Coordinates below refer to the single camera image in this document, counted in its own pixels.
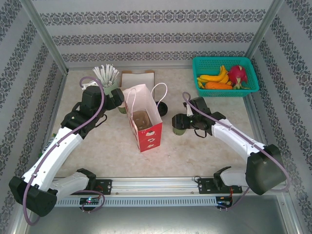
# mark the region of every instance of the white bag handle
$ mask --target white bag handle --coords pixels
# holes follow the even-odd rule
[[[160,102],[166,97],[166,95],[167,95],[167,92],[168,92],[168,87],[167,87],[167,85],[165,84],[165,83],[158,83],[157,85],[155,85],[154,86],[154,88],[152,89],[152,91],[151,91],[151,95],[152,95],[152,93],[153,93],[153,91],[154,91],[154,89],[158,86],[158,85],[160,85],[160,84],[163,84],[163,85],[165,85],[166,86],[166,92],[165,92],[165,95],[160,99],[160,101],[158,102],[158,104],[157,104],[157,109],[158,109],[158,105],[160,104]]]
[[[128,96],[127,96],[127,103],[128,103],[128,99],[129,99],[129,94],[131,93],[132,90],[135,91],[135,99],[133,99],[133,103],[132,103],[132,107],[131,107],[131,118],[133,118],[133,106],[135,105],[135,100],[136,100],[136,96],[137,96],[137,90],[135,88],[131,89],[130,92],[128,93]]]

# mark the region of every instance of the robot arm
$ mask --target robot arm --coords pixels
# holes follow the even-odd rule
[[[234,131],[231,131],[220,123],[214,122],[199,114],[191,109],[187,103],[184,103],[184,106],[187,109],[187,114],[177,114],[173,117],[172,125],[174,133],[181,135],[186,129],[194,129],[196,135],[199,136],[196,131],[203,130],[205,131],[205,137],[207,134],[210,134],[211,136],[219,138],[230,146],[246,162],[246,165],[242,168],[233,168],[229,166],[216,172],[214,174],[214,183],[218,189],[221,189],[224,186],[245,186],[250,187],[256,194],[262,195],[269,189],[286,180],[284,173],[278,168],[278,166],[254,147],[257,145],[282,164],[280,151],[275,145],[266,146],[251,139],[234,127],[221,113],[211,113],[202,97],[194,98],[190,100],[190,103],[205,114],[230,126],[231,129],[237,130],[253,142],[253,145],[250,145]]]
[[[92,129],[97,127],[96,123],[104,116],[105,111],[112,110],[122,104],[123,93],[120,89],[113,90],[112,95],[113,97],[109,97],[109,95],[105,97],[104,105],[97,117],[77,132],[70,134],[57,145],[53,150],[53,154],[46,158],[40,170],[37,174],[34,174],[35,169],[52,146],[57,144],[62,137],[73,129],[88,121],[98,111],[101,103],[100,88],[98,86],[89,86],[86,88],[82,95],[82,101],[78,102],[72,111],[65,116],[55,139],[36,164],[22,177],[15,176],[9,182],[12,194],[19,204],[22,204],[26,185],[33,175],[35,178],[27,195],[27,208],[40,217],[46,216],[53,209],[57,200],[79,190],[94,189],[96,175],[86,169],[79,169],[67,178],[56,182],[52,181],[69,154],[83,141]]]

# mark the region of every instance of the black cap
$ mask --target black cap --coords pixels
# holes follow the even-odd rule
[[[168,112],[168,106],[164,103],[164,102],[160,102],[159,105],[158,105],[158,112],[159,112],[159,115],[161,117],[163,117],[164,115],[167,114]]]

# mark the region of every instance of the metal bracket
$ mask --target metal bracket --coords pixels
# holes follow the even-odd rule
[[[112,180],[111,179],[96,179],[94,191],[103,193],[104,195],[110,195],[112,191]],[[72,195],[87,195],[86,193],[74,193]]]
[[[239,186],[225,186],[218,190],[213,178],[199,178],[195,182],[198,184],[199,194],[229,194],[230,188],[232,188],[233,194],[241,194],[243,192],[242,187]]]

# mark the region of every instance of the bundle of straws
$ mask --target bundle of straws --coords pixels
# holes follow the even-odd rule
[[[112,64],[106,65],[106,71],[103,65],[101,69],[99,67],[94,67],[93,71],[97,78],[101,81],[104,88],[112,86],[117,79],[117,75],[119,74],[119,71],[115,69]]]

